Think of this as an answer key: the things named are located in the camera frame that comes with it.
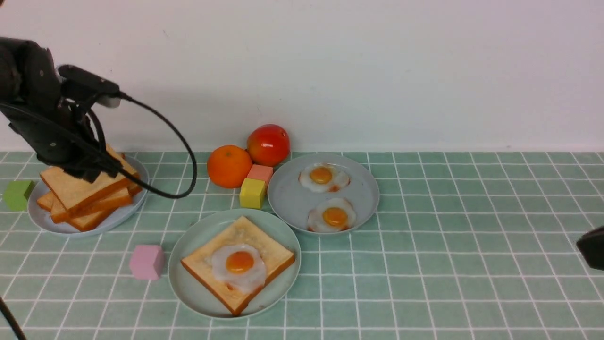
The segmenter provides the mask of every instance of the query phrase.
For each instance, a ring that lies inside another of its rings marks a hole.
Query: yellow cube
[[[241,185],[239,193],[239,205],[242,208],[261,209],[266,196],[266,182],[246,178]]]

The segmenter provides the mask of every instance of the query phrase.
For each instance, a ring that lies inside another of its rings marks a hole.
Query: green block
[[[12,211],[26,211],[34,186],[34,181],[12,181],[4,190],[2,200]]]

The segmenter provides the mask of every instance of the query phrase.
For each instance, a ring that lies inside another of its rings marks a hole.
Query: pink block
[[[266,185],[268,185],[271,177],[272,168],[270,166],[254,164],[248,173],[248,178],[264,181]]]
[[[164,271],[165,255],[161,246],[137,244],[130,258],[130,270],[136,279],[157,280]]]

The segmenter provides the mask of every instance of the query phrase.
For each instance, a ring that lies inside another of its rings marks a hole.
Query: fried egg
[[[338,232],[350,229],[356,212],[345,198],[331,198],[320,203],[308,214],[306,227],[312,232]]]
[[[304,168],[298,181],[312,192],[336,192],[350,184],[350,176],[332,165],[319,163]]]
[[[211,257],[214,277],[238,289],[251,293],[266,282],[266,264],[256,248],[245,244],[223,246]]]

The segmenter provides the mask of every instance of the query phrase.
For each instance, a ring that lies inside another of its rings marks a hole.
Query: plate
[[[241,216],[245,216],[263,232],[293,252],[295,261],[262,289],[239,316],[233,317],[209,290],[184,269],[181,259],[209,242]],[[192,311],[209,318],[237,320],[257,315],[279,302],[294,285],[300,272],[300,264],[300,243],[289,226],[268,212],[241,208],[216,212],[189,228],[172,249],[168,260],[168,276],[174,294]]]
[[[315,193],[304,188],[298,181],[300,172],[314,163],[328,163],[350,176],[350,184],[338,192]],[[279,218],[294,229],[314,236],[334,236],[357,230],[376,213],[379,203],[378,183],[371,172],[350,158],[331,154],[310,154],[294,158],[282,165],[268,184],[268,201]],[[334,197],[346,198],[356,213],[356,223],[350,229],[319,233],[306,228],[309,211],[319,203]]]
[[[126,160],[134,169],[138,171],[141,181],[148,184],[149,172],[145,166],[130,156],[126,156]],[[134,196],[134,202],[132,204],[117,209],[95,229],[80,232],[76,228],[70,226],[68,223],[53,222],[52,219],[50,219],[50,213],[37,205],[37,199],[46,194],[48,191],[50,191],[50,189],[48,189],[46,184],[42,180],[38,181],[31,192],[30,199],[28,200],[27,212],[29,213],[32,222],[41,229],[54,235],[71,238],[94,236],[119,226],[141,207],[145,197],[147,196],[147,189],[143,189],[143,191]]]

